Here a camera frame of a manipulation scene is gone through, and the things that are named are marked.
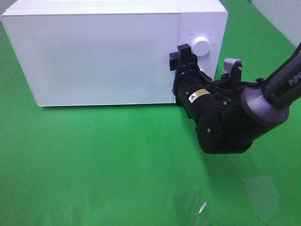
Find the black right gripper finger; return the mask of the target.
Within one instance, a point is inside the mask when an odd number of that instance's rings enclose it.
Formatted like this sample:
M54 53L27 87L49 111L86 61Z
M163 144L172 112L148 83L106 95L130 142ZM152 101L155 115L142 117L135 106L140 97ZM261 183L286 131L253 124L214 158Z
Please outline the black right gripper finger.
M189 44L183 44L177 47L179 60L177 68L199 68L198 57L192 53Z
M180 53L174 52L169 54L169 67L170 71L175 71L178 68L180 59Z

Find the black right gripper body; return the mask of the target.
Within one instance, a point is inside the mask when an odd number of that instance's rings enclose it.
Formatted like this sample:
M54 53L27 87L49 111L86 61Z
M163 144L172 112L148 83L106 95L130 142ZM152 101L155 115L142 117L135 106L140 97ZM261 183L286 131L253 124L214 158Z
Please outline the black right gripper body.
M184 108L190 119L200 119L220 112L232 90L215 86L200 68L180 67L175 72L173 93L176 104Z

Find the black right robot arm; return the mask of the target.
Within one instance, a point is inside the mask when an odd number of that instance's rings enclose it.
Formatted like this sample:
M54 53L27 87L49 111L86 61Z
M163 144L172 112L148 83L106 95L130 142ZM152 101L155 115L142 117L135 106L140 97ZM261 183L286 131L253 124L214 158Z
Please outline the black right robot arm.
M243 153L254 140L283 124L290 105L301 96L301 49L268 78L241 80L242 61L224 60L224 73L212 80L198 66L190 45L169 55L175 71L173 94L196 124L198 143L205 153Z

